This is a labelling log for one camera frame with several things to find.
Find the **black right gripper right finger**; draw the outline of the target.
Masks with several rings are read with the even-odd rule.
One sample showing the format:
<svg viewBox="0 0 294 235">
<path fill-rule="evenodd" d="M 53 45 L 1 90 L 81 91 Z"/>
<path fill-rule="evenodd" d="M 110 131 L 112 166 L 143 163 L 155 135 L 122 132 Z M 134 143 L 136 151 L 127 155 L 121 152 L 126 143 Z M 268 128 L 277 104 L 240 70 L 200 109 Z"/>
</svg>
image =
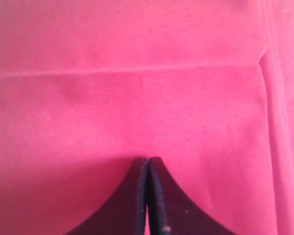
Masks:
<svg viewBox="0 0 294 235">
<path fill-rule="evenodd" d="M 148 162 L 147 207 L 151 235 L 233 234 L 186 195 L 160 157 Z"/>
</svg>

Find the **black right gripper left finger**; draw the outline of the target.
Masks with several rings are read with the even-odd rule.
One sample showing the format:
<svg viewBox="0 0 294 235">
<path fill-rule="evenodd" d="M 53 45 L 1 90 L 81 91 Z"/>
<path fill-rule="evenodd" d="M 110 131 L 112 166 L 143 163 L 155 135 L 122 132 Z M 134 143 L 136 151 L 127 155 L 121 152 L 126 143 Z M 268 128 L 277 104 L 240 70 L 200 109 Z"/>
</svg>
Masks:
<svg viewBox="0 0 294 235">
<path fill-rule="evenodd" d="M 146 225 L 147 159 L 132 161 L 120 185 L 105 203 L 69 235 L 143 235 Z"/>
</svg>

